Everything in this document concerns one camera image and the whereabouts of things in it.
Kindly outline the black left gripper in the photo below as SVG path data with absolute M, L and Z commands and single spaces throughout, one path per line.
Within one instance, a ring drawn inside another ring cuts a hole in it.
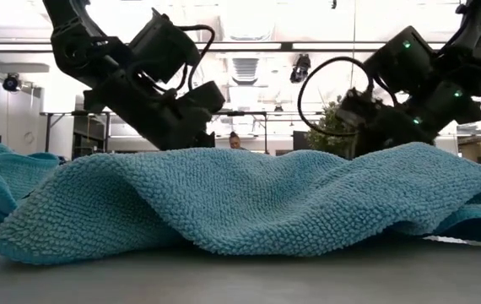
M 84 92 L 84 108 L 108 107 L 138 134 L 160 150 L 214 148 L 215 132 L 206 133 L 213 113 L 169 90 L 158 93 L 120 69 L 92 90 Z

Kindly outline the blue microfiber towel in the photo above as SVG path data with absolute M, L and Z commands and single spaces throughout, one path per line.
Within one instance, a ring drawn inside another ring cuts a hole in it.
M 345 160 L 315 150 L 91 155 L 0 225 L 0 255 L 71 263 L 190 242 L 222 255 L 322 255 L 392 232 L 481 242 L 481 165 L 428 144 Z

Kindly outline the small green potted plant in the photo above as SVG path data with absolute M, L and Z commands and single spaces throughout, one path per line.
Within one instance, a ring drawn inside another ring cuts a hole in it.
M 324 116 L 318 122 L 314 122 L 314 125 L 328 133 L 352 133 L 354 130 L 335 116 L 340 101 L 341 95 L 337 101 L 330 101 L 324 106 Z M 312 149 L 350 159 L 355 137 L 330 137 L 311 129 L 308 132 L 307 140 Z

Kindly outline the ceiling air vent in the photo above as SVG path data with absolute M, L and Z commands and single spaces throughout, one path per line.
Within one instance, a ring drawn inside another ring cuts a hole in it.
M 234 57 L 230 60 L 231 78 L 238 85 L 254 85 L 258 81 L 257 57 Z

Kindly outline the small dark background screen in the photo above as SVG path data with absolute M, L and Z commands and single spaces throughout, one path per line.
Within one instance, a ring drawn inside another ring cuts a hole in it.
M 311 148 L 307 135 L 308 132 L 293 131 L 293 150 L 303 150 Z

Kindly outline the black hanging spotlight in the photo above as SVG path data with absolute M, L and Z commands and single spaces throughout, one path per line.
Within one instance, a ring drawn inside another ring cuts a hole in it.
M 311 68 L 311 59 L 308 54 L 300 54 L 292 68 L 289 81 L 292 84 L 302 83 L 308 76 Z

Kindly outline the white translucent table mat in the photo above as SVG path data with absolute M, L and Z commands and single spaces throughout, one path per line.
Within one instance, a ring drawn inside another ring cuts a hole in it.
M 0 257 L 0 304 L 481 304 L 481 247 L 374 244 L 319 258 L 160 250 L 59 267 Z

